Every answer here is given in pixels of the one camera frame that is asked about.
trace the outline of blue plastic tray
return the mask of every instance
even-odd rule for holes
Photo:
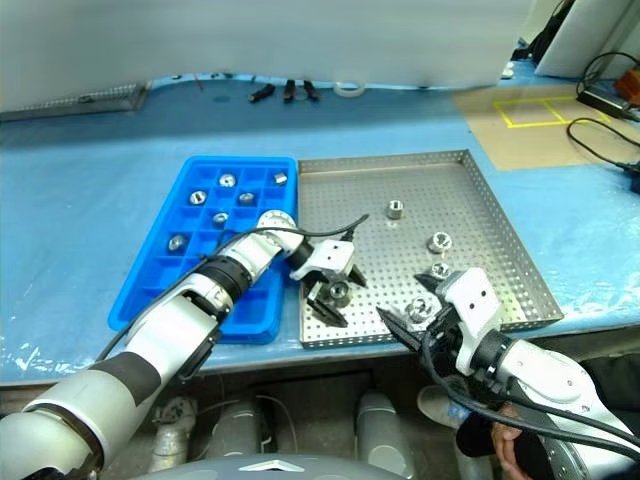
[[[288,181],[275,184],[274,175],[283,172]],[[235,187],[221,187],[222,174],[236,177]],[[193,268],[201,255],[213,252],[231,232],[256,226],[258,218],[271,209],[284,210],[295,218],[297,165],[286,157],[212,157],[188,159],[169,192],[127,279],[109,313],[108,323],[120,330],[184,272]],[[203,205],[189,203],[196,190],[207,192]],[[252,206],[238,204],[238,196],[251,192]],[[212,217],[226,212],[223,228],[216,228]],[[176,234],[189,241],[185,248],[170,252],[169,239]],[[268,343],[278,334],[284,282],[288,269],[281,260],[265,272],[235,305],[220,327],[221,342]]]

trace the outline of robotic arm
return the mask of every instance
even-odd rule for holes
[[[430,356],[436,348],[444,347],[454,357],[459,372],[474,376],[496,393],[597,420],[631,434],[602,404],[593,381],[577,362],[499,332],[502,305],[483,270],[454,272],[441,282],[428,275],[416,278],[444,305],[428,327],[429,338],[435,339],[433,344],[424,345],[423,337],[410,332],[403,319],[379,309],[391,333],[410,349]],[[531,424],[598,437],[640,452],[637,442],[629,443],[585,423],[534,408],[518,407],[518,412],[521,419]],[[540,440],[559,480],[604,479],[633,464],[628,457],[609,450],[544,436]]]
[[[164,387],[197,372],[222,321],[278,254],[297,280],[347,282],[359,275],[350,242],[325,240],[314,248],[302,233],[278,228],[296,225],[285,212],[263,214],[257,231],[238,235],[138,315],[124,351],[65,378],[4,418],[0,478],[86,479],[108,465]],[[327,245],[341,254],[320,268],[314,253]]]

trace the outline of metal nut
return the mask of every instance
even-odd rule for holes
[[[444,262],[436,262],[431,265],[429,275],[438,280],[444,280],[449,275],[451,275],[451,268]]]
[[[429,320],[436,313],[433,300],[425,298],[414,298],[405,309],[409,320],[413,323],[423,323]]]
[[[287,175],[285,173],[283,173],[283,172],[276,173],[273,176],[273,182],[276,185],[278,185],[279,187],[282,187],[282,186],[286,185],[287,184],[287,180],[288,180],[287,179]]]
[[[207,192],[202,190],[196,190],[189,196],[189,203],[191,205],[202,205],[207,201]]]
[[[448,233],[436,232],[427,241],[427,248],[433,253],[446,252],[453,246],[453,240]]]
[[[387,218],[391,220],[399,220],[402,218],[404,205],[400,200],[391,200],[387,205]]]
[[[336,282],[329,287],[329,297],[336,307],[346,307],[351,301],[351,289],[345,282]]]
[[[188,242],[189,242],[189,239],[186,236],[182,235],[181,233],[178,233],[177,235],[174,235],[169,239],[169,244],[167,245],[167,248],[169,249],[170,252],[177,252],[179,250],[184,250]]]
[[[218,185],[221,187],[235,187],[236,183],[236,177],[231,173],[225,173],[218,179]]]
[[[250,205],[253,205],[253,203],[255,202],[255,199],[256,199],[256,196],[251,192],[241,193],[240,196],[238,197],[238,203],[240,205],[250,206]]]
[[[213,223],[214,227],[222,228],[228,219],[229,219],[228,213],[220,212],[220,213],[216,213],[213,216],[213,218],[211,219],[211,222]]]

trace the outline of yellow square outline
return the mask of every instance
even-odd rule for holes
[[[497,110],[497,112],[504,120],[504,123],[507,125],[507,128],[531,128],[531,127],[551,127],[554,125],[568,125],[571,123],[571,120],[567,120],[560,113],[551,106],[549,102],[556,100],[575,100],[575,97],[533,97],[533,98],[515,98],[511,100],[495,100],[491,102],[493,108]],[[518,103],[541,103],[554,117],[556,120],[548,121],[548,122],[529,122],[529,123],[514,123],[509,115],[502,109],[502,105],[515,105]],[[611,122],[609,117],[607,117],[604,113],[596,110],[598,115],[605,122]]]

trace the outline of cardboard sheet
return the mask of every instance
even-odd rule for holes
[[[577,102],[574,88],[482,88],[457,92],[454,101],[498,170],[603,163],[567,137],[567,125],[578,117],[601,120],[640,140],[632,125]],[[609,158],[638,160],[637,147],[599,125],[576,125],[572,132]]]

